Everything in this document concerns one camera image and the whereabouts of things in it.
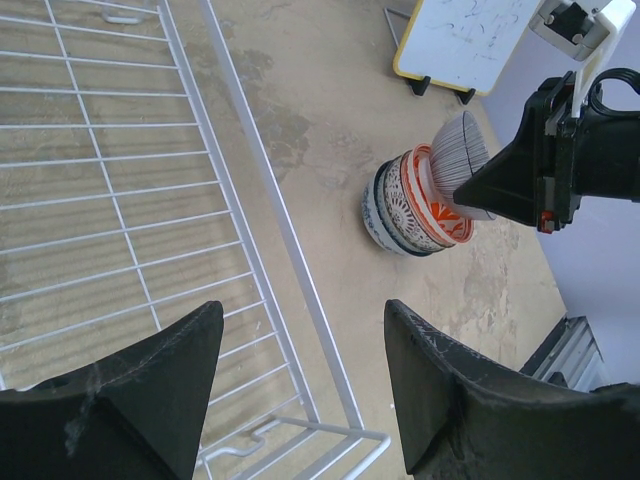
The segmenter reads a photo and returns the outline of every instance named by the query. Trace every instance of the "blue patterned bowl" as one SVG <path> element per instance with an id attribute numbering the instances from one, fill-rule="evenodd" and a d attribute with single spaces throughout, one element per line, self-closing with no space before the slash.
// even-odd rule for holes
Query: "blue patterned bowl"
<path id="1" fill-rule="evenodd" d="M 417 252 L 398 244 L 393 236 L 396 232 L 389 231 L 380 216 L 380 208 L 385 207 L 385 205 L 378 203 L 376 191 L 378 190 L 378 184 L 384 179 L 384 172 L 389 163 L 391 162 L 385 163 L 378 169 L 364 189 L 362 195 L 362 219 L 364 226 L 367 232 L 369 232 L 369 235 L 371 235 L 371 238 L 386 251 L 403 256 L 413 255 L 416 257 L 426 257 L 429 255 L 428 253 Z"/>
<path id="2" fill-rule="evenodd" d="M 397 253 L 398 255 L 408 255 L 407 252 L 394 243 L 380 220 L 374 198 L 376 178 L 378 177 L 379 175 L 376 174 L 371 178 L 362 194 L 362 220 L 364 221 L 364 226 L 367 232 L 369 232 L 369 235 L 371 235 L 371 238 L 386 251 Z"/>
<path id="3" fill-rule="evenodd" d="M 407 252 L 409 255 L 413 255 L 414 257 L 427 257 L 431 255 L 432 252 L 424 252 L 420 250 L 416 250 L 416 247 L 411 245 L 403 236 L 402 233 L 396 228 L 393 224 L 393 220 L 389 215 L 389 211 L 387 209 L 387 204 L 385 203 L 384 198 L 384 179 L 387 172 L 387 168 L 399 158 L 402 158 L 402 155 L 394 160 L 389 160 L 385 164 L 380 167 L 378 170 L 377 176 L 379 178 L 376 179 L 376 190 L 375 190 L 375 202 L 376 207 L 378 208 L 378 215 L 380 216 L 380 221 L 384 226 L 389 236 L 393 239 L 394 243 L 398 245 L 401 249 Z"/>

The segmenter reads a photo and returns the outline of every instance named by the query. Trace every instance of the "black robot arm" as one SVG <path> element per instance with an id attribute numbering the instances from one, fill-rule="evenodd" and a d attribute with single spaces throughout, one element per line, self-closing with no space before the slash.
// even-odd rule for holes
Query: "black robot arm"
<path id="1" fill-rule="evenodd" d="M 582 196 L 640 201 L 640 112 L 602 103 L 602 81 L 622 80 L 640 95 L 640 74 L 600 74 L 579 118 L 571 117 L 574 78 L 543 82 L 513 142 L 456 190 L 456 203 L 552 233 L 573 221 Z"/>

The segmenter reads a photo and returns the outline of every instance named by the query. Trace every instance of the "white mount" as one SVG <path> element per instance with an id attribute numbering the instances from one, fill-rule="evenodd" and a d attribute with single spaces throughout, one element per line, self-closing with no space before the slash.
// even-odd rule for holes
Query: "white mount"
<path id="1" fill-rule="evenodd" d="M 587 14 L 582 24 L 584 33 L 567 39 L 552 29 L 556 21 L 554 12 L 574 4 Z M 593 81 L 611 58 L 635 10 L 633 0 L 545 0 L 529 22 L 537 35 L 571 58 L 582 61 L 576 72 L 572 117 L 580 117 Z"/>

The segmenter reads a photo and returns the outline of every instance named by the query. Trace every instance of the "white wire rack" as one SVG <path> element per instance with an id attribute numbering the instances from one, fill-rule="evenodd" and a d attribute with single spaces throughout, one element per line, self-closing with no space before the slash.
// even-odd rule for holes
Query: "white wire rack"
<path id="1" fill-rule="evenodd" d="M 217 467 L 229 456 L 255 458 L 237 478 L 268 475 L 324 432 L 337 443 L 290 476 L 316 478 L 371 441 L 346 470 L 353 478 L 389 437 L 364 429 L 220 25 L 200 4 L 348 426 L 319 418 L 166 0 L 0 1 L 0 389 L 29 388 L 221 299 L 227 325 L 196 476 L 225 476 Z M 148 90 L 131 87 L 141 79 Z M 248 339 L 245 324 L 256 325 Z M 259 350 L 270 342 L 277 358 Z M 291 393 L 277 398 L 283 373 Z M 259 401 L 242 406 L 249 392 Z M 280 416 L 296 404 L 303 419 Z"/>

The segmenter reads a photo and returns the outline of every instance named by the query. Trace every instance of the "concrete floor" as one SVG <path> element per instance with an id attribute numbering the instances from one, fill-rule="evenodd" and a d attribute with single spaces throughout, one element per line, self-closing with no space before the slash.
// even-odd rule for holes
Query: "concrete floor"
<path id="1" fill-rule="evenodd" d="M 275 219 L 208 44 L 198 2 L 184 0 L 171 4 L 323 420 L 344 424 Z M 403 300 L 445 333 L 516 369 L 565 311 L 534 232 L 506 220 L 478 224 L 469 244 L 427 259 L 392 256 L 368 238 L 358 205 L 370 176 L 385 160 L 416 143 L 429 142 L 438 128 L 462 108 L 455 96 L 444 89 L 431 88 L 424 98 L 414 98 L 391 73 L 394 46 L 382 12 L 386 4 L 403 6 L 400 2 L 375 0 L 214 2 L 365 424 L 369 429 L 392 435 L 390 449 L 365 475 L 385 479 L 404 478 L 384 354 L 382 314 L 387 299 Z M 105 28 L 94 7 L 75 5 L 70 9 L 72 5 L 64 2 L 56 5 L 61 23 Z M 2 14 L 48 21 L 46 10 L 36 0 L 23 6 L 3 1 L 0 6 Z M 157 21 L 153 20 L 129 28 L 127 31 L 149 35 L 160 33 Z M 36 30 L 22 29 L 18 34 L 3 36 L 3 48 L 58 55 L 55 37 Z M 87 41 L 73 34 L 66 35 L 65 42 L 67 50 L 75 56 L 122 55 L 130 61 L 159 62 L 167 54 L 166 50 L 148 46 L 141 49 L 128 41 L 119 43 L 118 51 L 112 52 L 104 39 Z M 59 70 L 51 67 L 44 70 L 37 62 L 14 62 L 11 68 L 2 69 L 0 80 L 12 85 L 69 88 L 64 65 L 58 67 Z M 97 67 L 77 69 L 83 88 L 135 86 L 170 91 L 179 87 L 175 77 L 143 73 L 112 72 Z M 3 117 L 7 119 L 4 121 L 82 123 L 77 105 L 67 100 L 61 101 L 55 95 L 45 96 L 44 100 L 37 95 L 19 100 L 4 95 Z M 167 103 L 92 97 L 88 109 L 94 121 L 105 123 L 184 121 L 184 115 L 188 114 L 184 102 L 163 102 Z M 490 150 L 496 152 L 499 146 L 480 103 L 474 100 L 468 109 L 479 120 Z M 61 129 L 46 134 L 0 133 L 3 162 L 94 155 L 82 132 Z M 133 130 L 101 131 L 98 140 L 104 145 L 105 156 L 182 151 L 184 146 L 199 148 L 197 135 L 192 131 L 176 132 L 171 138 L 166 135 L 150 130 L 144 135 Z M 108 173 L 116 191 L 214 179 L 210 166 L 195 156 L 181 160 L 179 166 L 175 161 L 116 162 L 108 167 Z M 0 204 L 104 191 L 103 174 L 96 165 L 0 170 Z M 221 204 L 220 192 L 213 187 L 202 187 L 189 194 L 159 194 L 144 202 L 135 198 L 121 200 L 129 226 L 196 215 L 215 210 Z M 108 200 L 54 210 L 0 212 L 0 249 L 118 228 Z M 139 262 L 143 263 L 176 252 L 206 248 L 229 235 L 233 235 L 233 229 L 228 219 L 216 219 L 188 228 L 140 232 L 132 235 L 131 240 Z M 234 269 L 242 270 L 242 252 L 231 250 L 211 253 L 204 260 L 187 259 L 179 265 L 145 269 L 151 298 L 166 297 L 203 285 L 213 277 L 229 276 Z M 131 264 L 127 245 L 120 237 L 86 242 L 81 248 L 77 245 L 59 248 L 43 255 L 5 255 L 0 259 L 3 294 Z M 240 283 L 163 304 L 157 308 L 157 317 L 161 324 L 170 323 L 209 298 L 221 299 L 226 311 L 255 301 L 255 285 Z M 103 315 L 113 311 L 114 305 L 119 309 L 144 301 L 139 280 L 130 272 L 95 285 L 0 303 L 0 341 L 8 345 Z M 260 315 L 242 314 L 234 323 L 228 322 L 223 351 L 268 332 L 268 321 Z M 0 371 L 9 388 L 26 386 L 100 358 L 154 331 L 150 312 L 123 315 L 108 324 L 1 352 Z M 213 395 L 277 366 L 281 358 L 274 351 L 277 352 L 275 344 L 262 345 L 222 362 Z M 243 395 L 242 406 L 235 400 L 221 402 L 215 418 L 207 419 L 203 443 L 219 438 L 290 393 L 291 385 L 283 375 L 264 388 Z M 284 433 L 274 434 L 272 440 L 277 444 L 282 438 Z M 246 439 L 239 442 L 250 444 Z M 304 464 L 306 455 L 313 454 L 314 449 L 317 454 L 324 444 L 325 439 L 310 442 L 286 460 L 281 471 Z M 362 449 L 354 452 L 354 458 L 358 452 L 362 453 Z M 246 465 L 229 458 L 215 462 L 222 478 Z M 341 471 L 346 471 L 349 462 L 353 464 L 353 459 L 341 461 L 326 477 L 337 478 Z M 199 469 L 196 476 L 202 475 Z M 273 472 L 266 477 L 278 478 Z"/>

